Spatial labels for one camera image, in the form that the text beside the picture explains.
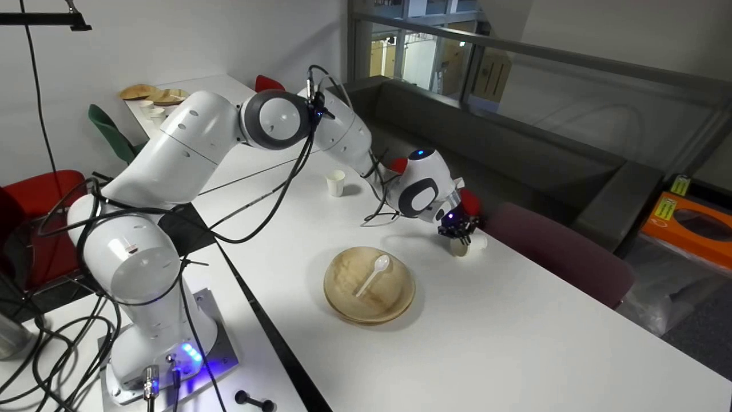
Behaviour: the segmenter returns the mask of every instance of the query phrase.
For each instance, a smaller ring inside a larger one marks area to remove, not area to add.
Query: bowl
[[[376,259],[389,256],[389,266],[358,298]],[[381,325],[399,317],[414,300],[414,280],[404,261],[376,248],[351,248],[329,264],[324,290],[328,302],[351,322]]]

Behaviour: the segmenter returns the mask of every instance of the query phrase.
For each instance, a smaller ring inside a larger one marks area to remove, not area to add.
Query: bread
[[[188,98],[184,88],[164,88],[151,96],[153,104],[182,104]]]
[[[120,98],[122,100],[144,100],[153,93],[160,93],[159,87],[148,84],[148,82],[138,82],[138,84],[132,84],[124,91],[120,91]]]

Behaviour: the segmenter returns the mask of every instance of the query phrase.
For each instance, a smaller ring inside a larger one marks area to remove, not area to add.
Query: wire bundle
[[[122,331],[122,313],[120,306],[114,306],[114,321],[105,317],[102,310],[111,300],[98,298],[91,313],[90,316],[81,316],[73,317],[70,322],[64,322],[57,329],[51,329],[45,321],[45,316],[37,310],[37,338],[34,345],[31,347],[31,353],[26,355],[26,360],[22,362],[22,365],[0,384],[0,393],[5,393],[16,378],[31,369],[32,378],[34,378],[34,386],[26,388],[24,393],[9,396],[9,399],[0,399],[0,407],[3,404],[14,404],[37,391],[45,391],[45,399],[37,403],[37,410],[45,410],[49,404],[49,400],[54,400],[57,407],[57,412],[73,412],[82,404],[82,400],[88,399],[91,384],[97,383],[98,373],[103,370],[112,345]],[[102,322],[105,325],[105,335],[98,340],[98,349],[91,356],[91,362],[88,364],[85,373],[75,380],[75,388],[72,393],[61,393],[57,386],[64,384],[64,380],[70,380],[70,375],[79,369],[79,347],[85,340],[85,336],[90,335],[90,329]],[[49,373],[41,373],[41,360],[45,355],[49,356],[49,345],[54,340],[63,340],[67,347],[61,353],[61,356],[54,362],[54,369]]]

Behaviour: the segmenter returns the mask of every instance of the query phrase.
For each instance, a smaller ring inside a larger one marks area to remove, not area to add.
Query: blue light
[[[417,149],[411,154],[411,161],[421,161],[421,158],[428,158],[433,150],[431,149]]]
[[[184,343],[182,349],[188,355],[188,362],[184,370],[188,370],[186,375],[199,373],[204,365],[204,356],[197,347],[193,347],[191,343]]]

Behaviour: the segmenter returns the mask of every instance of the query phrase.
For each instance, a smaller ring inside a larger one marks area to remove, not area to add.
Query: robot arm
[[[79,226],[90,215],[114,212],[120,203],[169,211],[193,201],[215,166],[237,145],[287,149],[313,134],[313,145],[351,164],[360,175],[381,188],[382,169],[372,158],[366,123],[337,96],[318,91],[309,96],[264,91],[242,108],[208,91],[184,100],[160,125],[160,138],[112,181],[102,199],[82,196],[70,211],[72,241],[94,280],[120,302],[134,321],[114,343],[111,373],[124,388],[140,388],[149,369],[191,378],[201,370],[201,356],[191,325],[208,353],[217,338],[217,325],[197,306],[186,281],[184,293],[169,293],[182,273],[182,259],[173,241],[151,215],[120,215],[97,226]],[[405,218],[427,218],[452,238],[468,238],[464,228],[448,228],[447,218],[457,211],[461,196],[452,172],[438,150],[414,150],[407,169],[389,178],[382,199]],[[184,300],[193,306],[193,321],[182,317]]]

